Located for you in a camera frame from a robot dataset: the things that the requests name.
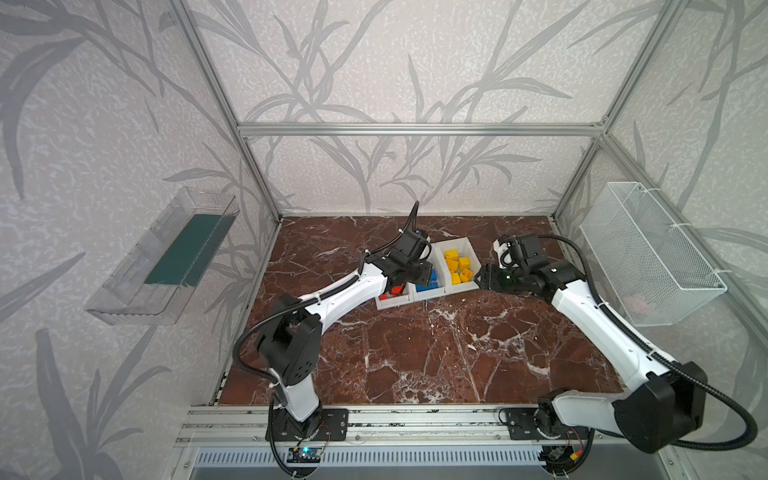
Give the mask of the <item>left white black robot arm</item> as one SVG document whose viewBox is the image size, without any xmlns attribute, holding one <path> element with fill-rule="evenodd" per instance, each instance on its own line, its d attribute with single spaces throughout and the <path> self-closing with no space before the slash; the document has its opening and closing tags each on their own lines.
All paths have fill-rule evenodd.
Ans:
<svg viewBox="0 0 768 480">
<path fill-rule="evenodd" d="M 403 229 L 385 246 L 366 251 L 340 280 L 313 293 L 281 297 L 266 318 L 237 338 L 232 365 L 268 381 L 288 418 L 313 429 L 322 412 L 312 372 L 323 335 L 361 304 L 408 283 L 428 282 L 431 248 L 424 231 Z"/>
</svg>

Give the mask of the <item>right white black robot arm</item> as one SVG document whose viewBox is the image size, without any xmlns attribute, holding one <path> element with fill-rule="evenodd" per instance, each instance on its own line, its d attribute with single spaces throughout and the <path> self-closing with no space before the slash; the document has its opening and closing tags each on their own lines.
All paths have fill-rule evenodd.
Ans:
<svg viewBox="0 0 768 480">
<path fill-rule="evenodd" d="M 571 427 L 598 430 L 626 439 L 644 453 L 673 445 L 723 452 L 744 448 L 758 436 L 753 415 L 729 395 L 709 385 L 694 362 L 680 363 L 648 341 L 599 294 L 579 246 L 563 238 L 580 263 L 551 259 L 544 236 L 502 236 L 493 244 L 497 260 L 476 275 L 479 288 L 500 294 L 528 295 L 550 304 L 569 319 L 610 362 L 623 383 L 617 394 L 559 389 L 539 398 L 533 422 L 551 439 Z M 703 424 L 707 398 L 713 398 L 744 423 L 736 437 L 716 442 L 689 441 Z"/>
</svg>

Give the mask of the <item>middle white sorting bin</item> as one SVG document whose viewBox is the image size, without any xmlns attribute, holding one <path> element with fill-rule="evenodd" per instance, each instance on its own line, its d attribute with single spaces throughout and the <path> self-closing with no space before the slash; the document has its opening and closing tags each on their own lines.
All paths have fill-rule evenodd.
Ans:
<svg viewBox="0 0 768 480">
<path fill-rule="evenodd" d="M 438 246 L 432 246 L 431 253 L 427 260 L 432 264 L 432 274 L 427 287 L 420 287 L 415 284 L 408 286 L 408 292 L 412 300 L 426 301 L 447 294 L 447 286 L 450 284 L 450 272 L 445 263 L 442 250 Z"/>
</svg>

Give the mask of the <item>white sorting bin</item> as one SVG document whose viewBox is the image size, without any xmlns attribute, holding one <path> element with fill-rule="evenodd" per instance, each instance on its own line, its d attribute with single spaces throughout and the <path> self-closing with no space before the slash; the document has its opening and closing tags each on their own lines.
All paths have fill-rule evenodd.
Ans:
<svg viewBox="0 0 768 480">
<path fill-rule="evenodd" d="M 412 283 L 406 283 L 403 286 L 403 294 L 400 296 L 390 296 L 387 292 L 382 294 L 387 294 L 388 299 L 381 301 L 379 300 L 380 295 L 375 299 L 376 307 L 378 310 L 404 306 L 414 302 L 413 296 L 415 294 L 415 286 Z"/>
<path fill-rule="evenodd" d="M 412 300 L 426 301 L 447 294 L 447 286 L 450 284 L 450 272 L 445 263 L 442 250 L 438 246 L 432 246 L 431 253 L 427 260 L 432 264 L 432 274 L 427 287 L 420 287 L 415 284 L 408 286 L 408 292 Z"/>
<path fill-rule="evenodd" d="M 477 290 L 475 276 L 480 262 L 468 238 L 438 242 L 433 246 L 438 283 L 447 295 Z"/>
</svg>

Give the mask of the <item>left white sorting bin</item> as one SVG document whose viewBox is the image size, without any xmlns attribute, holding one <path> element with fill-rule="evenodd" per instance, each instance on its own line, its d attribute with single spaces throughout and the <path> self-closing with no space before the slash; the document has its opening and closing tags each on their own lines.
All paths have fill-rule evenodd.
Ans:
<svg viewBox="0 0 768 480">
<path fill-rule="evenodd" d="M 387 292 L 382 294 L 387 294 L 388 299 L 381 301 L 379 300 L 380 295 L 375 299 L 376 307 L 378 310 L 404 306 L 414 302 L 413 296 L 415 294 L 415 286 L 412 283 L 406 283 L 403 286 L 403 294 L 400 296 L 390 296 Z"/>
</svg>

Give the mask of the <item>right white sorting bin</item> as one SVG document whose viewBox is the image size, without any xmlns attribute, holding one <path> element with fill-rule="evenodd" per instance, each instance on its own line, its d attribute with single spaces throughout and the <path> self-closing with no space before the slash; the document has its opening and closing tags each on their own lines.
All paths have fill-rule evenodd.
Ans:
<svg viewBox="0 0 768 480">
<path fill-rule="evenodd" d="M 433 246 L 438 283 L 447 295 L 477 290 L 475 276 L 480 262 L 468 238 L 438 242 Z"/>
</svg>

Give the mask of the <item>left controller board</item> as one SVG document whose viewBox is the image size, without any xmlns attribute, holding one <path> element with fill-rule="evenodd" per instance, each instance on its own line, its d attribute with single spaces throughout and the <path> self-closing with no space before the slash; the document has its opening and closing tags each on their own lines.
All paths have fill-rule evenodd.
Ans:
<svg viewBox="0 0 768 480">
<path fill-rule="evenodd" d="M 323 447 L 296 446 L 288 449 L 288 464 L 318 464 L 322 460 Z"/>
</svg>

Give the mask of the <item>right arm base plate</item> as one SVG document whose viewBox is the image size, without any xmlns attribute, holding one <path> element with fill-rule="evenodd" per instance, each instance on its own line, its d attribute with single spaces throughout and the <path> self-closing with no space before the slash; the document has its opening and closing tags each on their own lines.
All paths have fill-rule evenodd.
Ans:
<svg viewBox="0 0 768 480">
<path fill-rule="evenodd" d="M 543 429 L 536 422 L 536 407 L 506 407 L 497 411 L 498 422 L 507 430 L 511 440 L 580 441 L 589 438 L 585 427 L 555 426 Z"/>
</svg>

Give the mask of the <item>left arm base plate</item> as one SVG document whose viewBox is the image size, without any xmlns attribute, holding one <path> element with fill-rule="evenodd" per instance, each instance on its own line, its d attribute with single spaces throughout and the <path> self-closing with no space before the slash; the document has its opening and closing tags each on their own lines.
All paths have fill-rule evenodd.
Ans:
<svg viewBox="0 0 768 480">
<path fill-rule="evenodd" d="M 289 441 L 344 441 L 349 426 L 349 410 L 318 407 L 306 420 L 296 420 L 285 408 L 268 415 L 266 439 Z"/>
</svg>

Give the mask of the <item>clear plastic wall tray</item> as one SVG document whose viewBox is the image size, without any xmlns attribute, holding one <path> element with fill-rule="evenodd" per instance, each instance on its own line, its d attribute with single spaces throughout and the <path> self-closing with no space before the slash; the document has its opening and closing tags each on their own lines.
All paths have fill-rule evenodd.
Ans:
<svg viewBox="0 0 768 480">
<path fill-rule="evenodd" d="M 175 324 L 239 213 L 233 194 L 181 188 L 85 311 L 111 326 Z"/>
</svg>

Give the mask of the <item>aluminium front rail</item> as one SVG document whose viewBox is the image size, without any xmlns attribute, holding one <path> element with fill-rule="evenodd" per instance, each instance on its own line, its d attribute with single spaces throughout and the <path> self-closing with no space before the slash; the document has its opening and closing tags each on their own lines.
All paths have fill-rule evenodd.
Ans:
<svg viewBox="0 0 768 480">
<path fill-rule="evenodd" d="M 395 445 L 555 445 L 534 435 L 513 439 L 499 422 L 495 404 L 392 404 L 345 407 L 349 416 L 341 428 L 341 446 Z M 265 406 L 193 407 L 182 422 L 176 447 L 266 446 L 268 411 Z"/>
</svg>

